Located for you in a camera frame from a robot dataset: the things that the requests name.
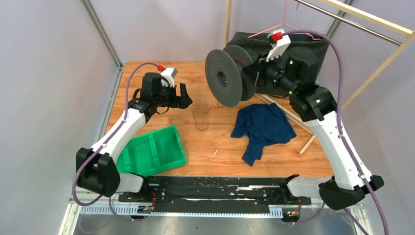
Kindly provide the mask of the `dark grey cable spool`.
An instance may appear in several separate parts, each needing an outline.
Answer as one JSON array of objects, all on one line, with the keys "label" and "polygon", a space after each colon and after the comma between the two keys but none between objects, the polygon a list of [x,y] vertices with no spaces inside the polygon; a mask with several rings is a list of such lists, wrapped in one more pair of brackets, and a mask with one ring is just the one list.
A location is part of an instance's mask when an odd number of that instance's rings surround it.
[{"label": "dark grey cable spool", "polygon": [[256,87],[243,72],[253,64],[249,54],[240,46],[230,45],[210,51],[205,59],[205,75],[213,96],[226,107],[234,107],[251,99]]}]

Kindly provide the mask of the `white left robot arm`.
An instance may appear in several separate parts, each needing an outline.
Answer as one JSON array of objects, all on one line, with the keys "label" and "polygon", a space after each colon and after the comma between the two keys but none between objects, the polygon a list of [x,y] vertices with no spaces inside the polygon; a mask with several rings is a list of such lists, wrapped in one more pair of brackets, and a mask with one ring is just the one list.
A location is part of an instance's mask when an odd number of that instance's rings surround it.
[{"label": "white left robot arm", "polygon": [[139,202],[149,198],[150,188],[144,185],[144,176],[120,173],[116,162],[122,150],[159,107],[186,109],[192,104],[186,85],[175,85],[174,77],[162,72],[148,72],[141,88],[115,125],[98,142],[89,148],[81,147],[76,153],[76,175],[73,188],[80,187],[99,196],[111,197],[115,193],[130,192]]}]

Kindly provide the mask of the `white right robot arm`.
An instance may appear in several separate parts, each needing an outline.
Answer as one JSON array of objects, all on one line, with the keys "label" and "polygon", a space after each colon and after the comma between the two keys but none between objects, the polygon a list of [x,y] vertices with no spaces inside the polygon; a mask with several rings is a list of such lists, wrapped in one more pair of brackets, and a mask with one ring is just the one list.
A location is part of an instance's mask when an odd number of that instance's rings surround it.
[{"label": "white right robot arm", "polygon": [[337,103],[330,90],[316,83],[321,67],[318,56],[305,47],[292,48],[286,55],[286,62],[259,59],[242,71],[251,81],[270,81],[289,95],[292,109],[317,137],[334,174],[285,178],[280,184],[280,199],[292,204],[299,197],[316,198],[336,211],[353,206],[381,188],[384,181],[366,168],[351,144],[345,144],[348,137]]}]

